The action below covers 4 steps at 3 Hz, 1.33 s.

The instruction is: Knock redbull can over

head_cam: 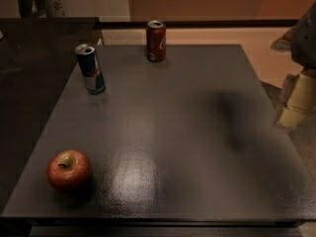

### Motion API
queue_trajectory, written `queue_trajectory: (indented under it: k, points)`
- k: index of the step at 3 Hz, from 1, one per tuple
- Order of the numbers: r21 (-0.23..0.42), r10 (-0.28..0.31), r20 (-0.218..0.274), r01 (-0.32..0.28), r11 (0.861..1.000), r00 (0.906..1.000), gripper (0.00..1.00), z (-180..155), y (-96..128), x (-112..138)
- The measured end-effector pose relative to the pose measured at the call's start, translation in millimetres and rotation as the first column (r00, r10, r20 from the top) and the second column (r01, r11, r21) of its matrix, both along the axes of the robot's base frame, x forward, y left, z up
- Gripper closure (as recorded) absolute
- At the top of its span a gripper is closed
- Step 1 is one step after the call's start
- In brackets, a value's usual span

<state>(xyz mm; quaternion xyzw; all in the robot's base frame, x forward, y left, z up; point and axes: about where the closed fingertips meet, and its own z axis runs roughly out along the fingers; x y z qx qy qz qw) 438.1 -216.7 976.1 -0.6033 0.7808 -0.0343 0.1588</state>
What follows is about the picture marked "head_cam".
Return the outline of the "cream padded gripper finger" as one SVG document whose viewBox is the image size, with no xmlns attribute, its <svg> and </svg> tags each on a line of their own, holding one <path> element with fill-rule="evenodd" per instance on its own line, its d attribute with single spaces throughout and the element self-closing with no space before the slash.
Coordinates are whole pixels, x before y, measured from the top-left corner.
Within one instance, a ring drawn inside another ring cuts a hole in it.
<svg viewBox="0 0 316 237">
<path fill-rule="evenodd" d="M 283 82 L 276 108 L 275 124 L 296 128 L 316 107 L 316 71 L 288 74 Z"/>
</svg>

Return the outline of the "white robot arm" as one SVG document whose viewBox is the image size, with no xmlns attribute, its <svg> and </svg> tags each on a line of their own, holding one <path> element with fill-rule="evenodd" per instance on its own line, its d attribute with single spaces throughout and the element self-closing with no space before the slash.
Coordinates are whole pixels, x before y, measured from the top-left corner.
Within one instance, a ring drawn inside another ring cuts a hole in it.
<svg viewBox="0 0 316 237">
<path fill-rule="evenodd" d="M 286 75 L 276 108 L 275 124 L 294 129 L 316 106 L 316 3 L 271 49 L 289 51 L 291 60 L 302 66 L 297 75 Z"/>
</svg>

